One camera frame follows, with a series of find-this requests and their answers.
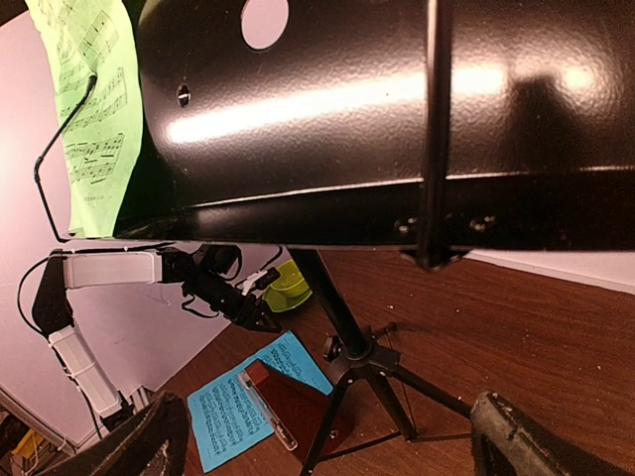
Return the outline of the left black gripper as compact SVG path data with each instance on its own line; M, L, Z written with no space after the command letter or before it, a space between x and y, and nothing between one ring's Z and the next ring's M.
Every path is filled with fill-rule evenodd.
M276 319L261 317L259 301L254 295L239 295L233 298L227 308L227 318L234 324L248 330L280 333L282 325Z

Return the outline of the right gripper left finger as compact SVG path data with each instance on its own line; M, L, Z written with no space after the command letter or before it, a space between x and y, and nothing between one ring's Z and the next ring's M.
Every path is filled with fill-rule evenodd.
M44 475L140 475L157 454L165 475L185 473L190 421L186 402L162 391L104 439Z

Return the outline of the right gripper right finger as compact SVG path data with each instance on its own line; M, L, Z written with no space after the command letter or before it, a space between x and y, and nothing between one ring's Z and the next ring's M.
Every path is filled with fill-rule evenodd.
M470 413L476 475L626 475L558 437L500 394L478 395Z

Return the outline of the blue sheet music page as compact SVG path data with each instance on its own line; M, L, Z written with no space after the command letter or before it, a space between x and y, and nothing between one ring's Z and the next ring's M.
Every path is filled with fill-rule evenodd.
M239 381L256 360L329 395L333 385L292 331L246 358L187 398L202 471L209 473L274 434Z

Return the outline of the black music stand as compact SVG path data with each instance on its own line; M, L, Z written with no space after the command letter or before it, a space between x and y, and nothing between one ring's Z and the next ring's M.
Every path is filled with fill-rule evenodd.
M468 417L356 324L322 247L438 270L477 249L634 247L630 1L121 1L143 104L110 238L282 245L341 339L334 420L396 378Z

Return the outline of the green sheet music page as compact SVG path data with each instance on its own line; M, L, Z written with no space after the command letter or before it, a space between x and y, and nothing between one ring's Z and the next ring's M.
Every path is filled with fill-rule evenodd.
M110 238L140 154L143 104L121 1L30 1L55 88L70 186L69 230Z

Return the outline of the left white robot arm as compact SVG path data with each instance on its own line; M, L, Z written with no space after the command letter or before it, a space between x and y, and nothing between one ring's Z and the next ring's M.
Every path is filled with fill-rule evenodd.
M282 329L261 296L279 273L266 264L241 277L236 246L56 249L37 266L25 320L109 431L228 323Z

